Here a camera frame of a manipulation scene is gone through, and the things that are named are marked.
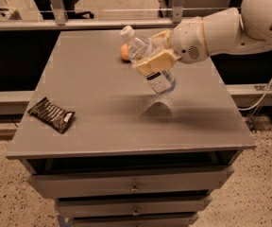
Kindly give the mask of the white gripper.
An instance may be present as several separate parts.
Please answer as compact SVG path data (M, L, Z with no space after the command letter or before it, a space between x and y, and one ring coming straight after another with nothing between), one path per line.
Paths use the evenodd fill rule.
M135 64L135 69L141 75L170 70L178 60L191 64L208 58L201 17L182 20L172 31L166 29L153 35L149 40L155 48L162 46L165 49Z

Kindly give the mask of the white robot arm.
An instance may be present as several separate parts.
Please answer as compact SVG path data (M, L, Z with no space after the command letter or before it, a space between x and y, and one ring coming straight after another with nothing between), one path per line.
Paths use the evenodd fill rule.
M272 50L272 0L243 0L239 9L182 20L151 38L154 50L134 65L142 75L170 70L218 54L246 55Z

